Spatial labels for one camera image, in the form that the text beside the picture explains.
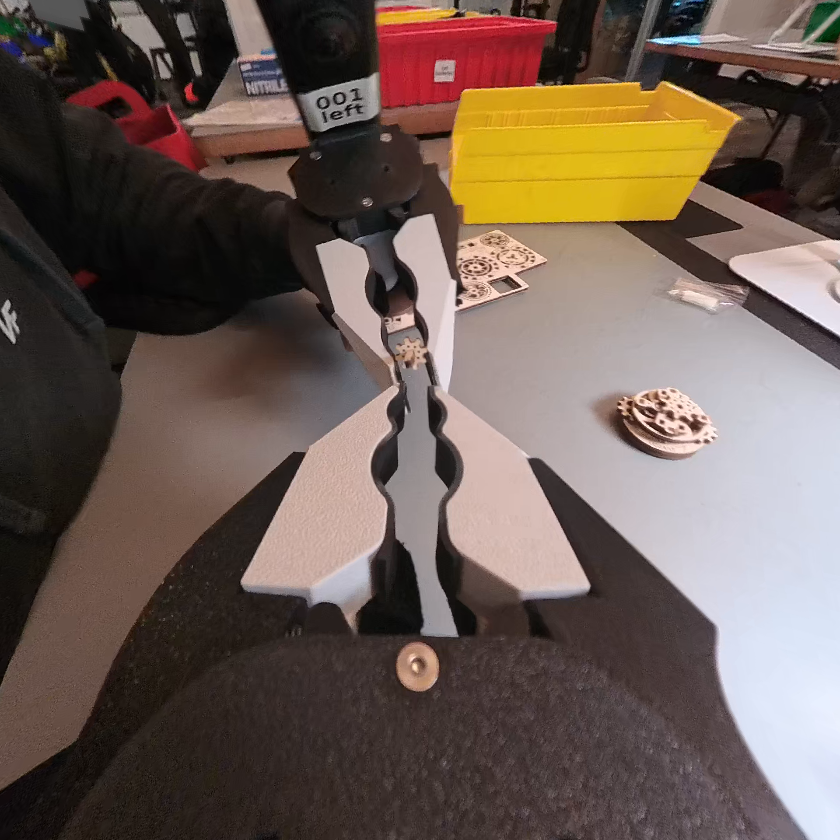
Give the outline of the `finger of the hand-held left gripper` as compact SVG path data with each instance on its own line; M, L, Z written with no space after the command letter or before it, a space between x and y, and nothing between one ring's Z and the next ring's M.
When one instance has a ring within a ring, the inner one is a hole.
M455 357L457 282L435 216L406 220L393 239L393 248L397 263L413 282L415 325L423 336L429 377L448 392Z
M396 384L383 316L373 303L375 273L366 251L343 239L316 246L332 304L332 320L343 340L377 384Z

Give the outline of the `grey desk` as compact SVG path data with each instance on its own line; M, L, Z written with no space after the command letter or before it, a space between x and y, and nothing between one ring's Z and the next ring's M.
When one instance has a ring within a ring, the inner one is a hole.
M746 309L657 297L617 226L514 227L549 264L456 327L454 399L534 458L591 582L531 633L433 638L424 387L390 491L408 633L304 632L245 571L318 438L377 395L302 293L139 335L117 433L2 686L2 838L838 838L838 370ZM674 387L668 460L617 401Z

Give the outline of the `yellow plastic storage bin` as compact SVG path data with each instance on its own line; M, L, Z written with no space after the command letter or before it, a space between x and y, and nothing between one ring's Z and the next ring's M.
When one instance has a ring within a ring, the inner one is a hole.
M468 225L669 221L740 120L666 81L468 89L448 187Z

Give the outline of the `red plastic container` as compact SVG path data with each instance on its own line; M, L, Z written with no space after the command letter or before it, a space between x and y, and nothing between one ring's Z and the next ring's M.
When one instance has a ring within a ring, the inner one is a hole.
M168 104L152 107L125 82L102 80L73 93L67 101L108 115L126 141L134 145L162 154L193 172L208 166L172 108Z

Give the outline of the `person's left forearm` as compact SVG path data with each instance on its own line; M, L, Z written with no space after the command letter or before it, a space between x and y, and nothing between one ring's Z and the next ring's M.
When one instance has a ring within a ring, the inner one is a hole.
M195 334L304 288L287 196L207 180L90 109L45 101L26 128L45 190L34 226L65 268L96 276L87 299L109 326Z

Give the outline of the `round wooden gear model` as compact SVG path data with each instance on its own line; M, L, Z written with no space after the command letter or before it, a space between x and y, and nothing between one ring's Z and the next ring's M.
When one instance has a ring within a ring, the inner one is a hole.
M616 414L627 442L661 459L687 459L718 439L709 416L674 387L623 396Z

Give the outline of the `wooden laser-cut part sheet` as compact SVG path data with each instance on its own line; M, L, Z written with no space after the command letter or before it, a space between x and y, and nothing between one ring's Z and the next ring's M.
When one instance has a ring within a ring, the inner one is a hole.
M464 312L513 297L529 289L522 275L548 260L496 229L458 243L456 265L462 291L456 310Z

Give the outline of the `background wooden table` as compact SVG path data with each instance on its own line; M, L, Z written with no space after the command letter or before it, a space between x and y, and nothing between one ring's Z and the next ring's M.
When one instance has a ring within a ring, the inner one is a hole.
M706 61L722 66L775 71L812 79L839 80L839 63L835 56L805 54L774 47L765 49L751 46L744 41L688 45L663 44L655 39L649 39L644 44L644 51L685 60Z

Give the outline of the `blue white carton box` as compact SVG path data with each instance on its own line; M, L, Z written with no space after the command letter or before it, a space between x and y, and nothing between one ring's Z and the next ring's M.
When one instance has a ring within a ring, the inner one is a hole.
M236 63L247 97L262 98L288 94L288 82L273 49L239 56Z

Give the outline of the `wooden side table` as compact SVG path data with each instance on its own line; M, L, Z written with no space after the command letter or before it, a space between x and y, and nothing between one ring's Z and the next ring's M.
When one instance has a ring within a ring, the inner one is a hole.
M458 101L385 109L383 125L398 126L421 139L450 135L459 108ZM207 159L227 159L244 154L298 151L308 145L299 122L228 127L198 127L190 130L192 141Z

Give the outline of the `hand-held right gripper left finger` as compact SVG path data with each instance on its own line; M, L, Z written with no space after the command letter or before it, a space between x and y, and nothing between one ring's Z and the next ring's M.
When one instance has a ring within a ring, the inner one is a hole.
M241 578L245 592L332 604L357 624L392 541L381 457L402 420L403 389L393 385L308 448Z

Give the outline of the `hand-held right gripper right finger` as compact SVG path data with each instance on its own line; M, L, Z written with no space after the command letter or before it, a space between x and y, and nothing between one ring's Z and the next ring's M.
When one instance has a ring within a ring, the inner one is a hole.
M591 583L530 457L438 386L427 396L438 506L436 570L459 634L530 634L532 607Z

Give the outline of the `clear plastic bag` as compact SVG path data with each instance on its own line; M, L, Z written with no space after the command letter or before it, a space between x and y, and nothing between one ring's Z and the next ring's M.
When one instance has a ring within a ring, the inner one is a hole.
M749 289L737 283L709 282L693 276L678 276L661 284L654 294L709 314L719 314L742 308L749 297Z

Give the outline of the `person's black hoodie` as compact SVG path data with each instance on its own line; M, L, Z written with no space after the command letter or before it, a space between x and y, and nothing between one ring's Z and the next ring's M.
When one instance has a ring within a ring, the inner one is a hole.
M121 403L104 325L73 279L98 267L105 118L64 105L2 54L1 673L56 544L109 446Z

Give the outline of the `red plastic tote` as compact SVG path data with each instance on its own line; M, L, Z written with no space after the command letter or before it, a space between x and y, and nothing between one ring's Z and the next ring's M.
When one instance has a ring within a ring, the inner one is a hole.
M448 17L378 27L383 109L456 102L465 90L529 88L556 24L529 17Z

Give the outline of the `adjacent grey table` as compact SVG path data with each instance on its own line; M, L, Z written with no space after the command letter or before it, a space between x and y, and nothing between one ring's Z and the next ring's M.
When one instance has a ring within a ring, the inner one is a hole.
M619 227L688 272L689 277L718 285L741 281L729 268L733 257L825 239L703 182L694 188L677 218L620 223ZM747 312L838 370L838 337L751 281L745 284Z

